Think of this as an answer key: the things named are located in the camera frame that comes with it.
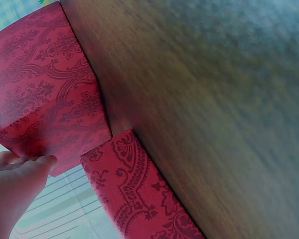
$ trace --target floral pattern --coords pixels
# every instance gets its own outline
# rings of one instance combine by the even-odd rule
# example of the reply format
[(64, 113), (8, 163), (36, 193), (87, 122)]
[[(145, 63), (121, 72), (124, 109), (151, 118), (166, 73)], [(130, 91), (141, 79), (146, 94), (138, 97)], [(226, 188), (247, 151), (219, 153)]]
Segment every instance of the floral pattern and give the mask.
[[(205, 238), (131, 130), (82, 155), (81, 161), (97, 196), (108, 199), (100, 202), (123, 238)], [(106, 180), (96, 181), (93, 170), (107, 170)]]
[(3, 146), (19, 156), (55, 155), (57, 176), (110, 138), (97, 79), (59, 2), (0, 31)]

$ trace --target wood grain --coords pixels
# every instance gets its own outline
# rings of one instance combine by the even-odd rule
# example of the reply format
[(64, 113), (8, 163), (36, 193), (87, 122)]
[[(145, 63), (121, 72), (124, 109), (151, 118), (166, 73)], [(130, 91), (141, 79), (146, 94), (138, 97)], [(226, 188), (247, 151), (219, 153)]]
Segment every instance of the wood grain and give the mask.
[(112, 131), (210, 239), (299, 239), (299, 0), (61, 0)]

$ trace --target red gift box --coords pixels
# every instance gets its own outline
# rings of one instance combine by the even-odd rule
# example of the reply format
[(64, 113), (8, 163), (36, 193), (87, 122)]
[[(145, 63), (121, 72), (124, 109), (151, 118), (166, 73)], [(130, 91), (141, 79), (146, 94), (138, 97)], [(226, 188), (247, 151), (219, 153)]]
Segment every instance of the red gift box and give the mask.
[(131, 130), (82, 155), (81, 162), (123, 238), (205, 238)]
[(0, 143), (53, 154), (56, 176), (111, 138), (99, 87), (60, 3), (0, 32)]

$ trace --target finger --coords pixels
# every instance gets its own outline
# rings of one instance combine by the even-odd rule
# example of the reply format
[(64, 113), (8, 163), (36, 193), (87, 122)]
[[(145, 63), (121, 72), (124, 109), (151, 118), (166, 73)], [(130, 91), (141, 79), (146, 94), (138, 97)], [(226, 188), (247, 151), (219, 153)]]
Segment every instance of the finger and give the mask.
[(51, 168), (57, 163), (55, 156), (39, 157), (36, 161), (29, 160), (14, 172), (24, 178), (30, 184), (36, 185), (33, 193), (39, 193), (43, 190)]
[(14, 153), (10, 151), (3, 151), (0, 153), (0, 167), (5, 166), (9, 163), (14, 163), (19, 159)]
[(14, 169), (20, 167), (21, 165), (23, 165), (23, 162), (7, 164), (6, 166), (3, 166), (2, 168), (0, 168), (0, 171), (14, 170)]

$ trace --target red box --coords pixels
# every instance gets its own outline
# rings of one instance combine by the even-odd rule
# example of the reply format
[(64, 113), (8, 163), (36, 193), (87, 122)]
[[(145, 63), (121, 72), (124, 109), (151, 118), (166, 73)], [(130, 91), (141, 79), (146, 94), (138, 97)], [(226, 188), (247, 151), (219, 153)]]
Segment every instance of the red box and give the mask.
[(0, 143), (55, 155), (56, 176), (111, 138), (96, 76), (60, 3), (0, 32)]

